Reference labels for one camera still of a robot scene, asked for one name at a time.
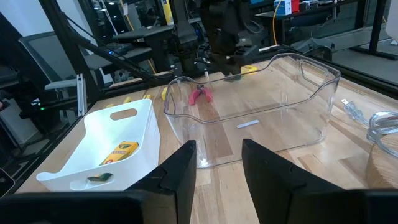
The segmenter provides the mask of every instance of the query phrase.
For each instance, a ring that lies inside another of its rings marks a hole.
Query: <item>clear plastic bin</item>
[[[276,152],[325,137],[341,73],[298,54],[279,54],[259,70],[232,77],[221,73],[168,85],[164,113],[181,144],[197,142],[198,168],[241,159],[244,138]],[[209,102],[198,86],[209,89]]]

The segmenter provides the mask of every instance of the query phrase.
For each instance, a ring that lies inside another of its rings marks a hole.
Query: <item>small white label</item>
[[[129,14],[129,5],[127,3],[123,4],[123,15],[126,16]]]
[[[259,120],[249,121],[247,123],[238,125],[237,128],[244,128],[244,127],[247,127],[249,125],[257,124],[258,122],[259,122]]]

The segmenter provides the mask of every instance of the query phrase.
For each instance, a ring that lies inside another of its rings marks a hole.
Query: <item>pink object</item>
[[[206,96],[207,102],[213,101],[213,94],[212,92],[207,89],[206,87],[201,87],[199,89],[193,90],[191,94],[189,95],[189,105],[194,105],[195,100],[198,98],[198,96],[203,93]]]

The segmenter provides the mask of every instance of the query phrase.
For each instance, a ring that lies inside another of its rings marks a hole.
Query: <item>chair backrest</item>
[[[54,32],[21,37],[32,58],[51,82],[75,78],[75,71]]]

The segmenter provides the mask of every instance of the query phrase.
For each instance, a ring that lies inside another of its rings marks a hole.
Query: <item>wooden table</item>
[[[267,62],[262,62],[257,66],[263,67],[266,64]],[[127,96],[139,100],[143,95],[151,94],[161,135],[159,162],[163,162],[180,146],[163,112],[163,88],[160,86],[102,100],[88,113],[103,109],[110,103],[121,104]],[[364,175],[371,143],[366,140],[366,128],[348,118],[343,111],[343,98],[354,101],[366,118],[378,111],[398,110],[398,101],[342,78],[324,141],[308,147],[280,151],[278,154],[340,187],[363,188],[366,187]],[[85,127],[81,120],[17,192],[48,191],[36,181],[36,175],[43,171],[58,172],[84,135]],[[258,223],[241,161],[197,170],[191,222]]]

